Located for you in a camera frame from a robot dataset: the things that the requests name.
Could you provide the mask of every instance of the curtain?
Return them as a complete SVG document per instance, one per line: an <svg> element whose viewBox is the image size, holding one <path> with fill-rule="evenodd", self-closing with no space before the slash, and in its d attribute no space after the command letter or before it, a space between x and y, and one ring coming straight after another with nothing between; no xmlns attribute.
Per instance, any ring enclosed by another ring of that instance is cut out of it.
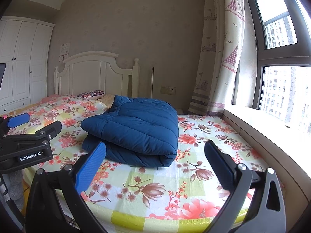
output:
<svg viewBox="0 0 311 233"><path fill-rule="evenodd" d="M205 0L201 54L189 114L221 116L231 103L244 38L244 0Z"/></svg>

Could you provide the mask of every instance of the blue comforter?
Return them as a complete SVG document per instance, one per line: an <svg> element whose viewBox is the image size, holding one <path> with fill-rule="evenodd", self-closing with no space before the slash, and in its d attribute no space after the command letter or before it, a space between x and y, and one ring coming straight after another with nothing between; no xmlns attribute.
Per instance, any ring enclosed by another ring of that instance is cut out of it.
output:
<svg viewBox="0 0 311 233"><path fill-rule="evenodd" d="M106 158L117 162L169 167L177 154L177 112L164 101L116 95L108 111L86 118L81 127L89 133L83 149L103 141Z"/></svg>

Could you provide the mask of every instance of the patterned pillow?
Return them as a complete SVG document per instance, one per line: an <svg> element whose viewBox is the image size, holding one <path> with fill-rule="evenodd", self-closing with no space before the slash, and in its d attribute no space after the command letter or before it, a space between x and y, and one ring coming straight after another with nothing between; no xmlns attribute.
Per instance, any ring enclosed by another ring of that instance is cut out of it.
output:
<svg viewBox="0 0 311 233"><path fill-rule="evenodd" d="M88 91L82 94L77 95L78 97L87 98L90 100L97 100L102 98L105 95L104 91L101 90L94 90L94 91Z"/></svg>

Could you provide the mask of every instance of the bedpost finial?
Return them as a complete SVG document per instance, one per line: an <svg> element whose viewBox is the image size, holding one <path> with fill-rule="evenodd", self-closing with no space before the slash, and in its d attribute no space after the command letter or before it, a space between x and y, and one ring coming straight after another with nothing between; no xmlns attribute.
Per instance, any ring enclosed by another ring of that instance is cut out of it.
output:
<svg viewBox="0 0 311 233"><path fill-rule="evenodd" d="M135 59L134 59L134 61L135 61L134 66L138 66L138 61L139 61L139 58L135 58Z"/></svg>

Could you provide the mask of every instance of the wall socket panel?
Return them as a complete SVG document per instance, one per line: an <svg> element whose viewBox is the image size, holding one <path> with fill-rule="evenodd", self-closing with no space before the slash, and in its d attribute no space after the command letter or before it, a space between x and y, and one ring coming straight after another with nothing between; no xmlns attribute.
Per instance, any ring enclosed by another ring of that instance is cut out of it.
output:
<svg viewBox="0 0 311 233"><path fill-rule="evenodd" d="M161 94L167 94L167 95L175 95L176 94L176 88L161 86L160 93Z"/></svg>

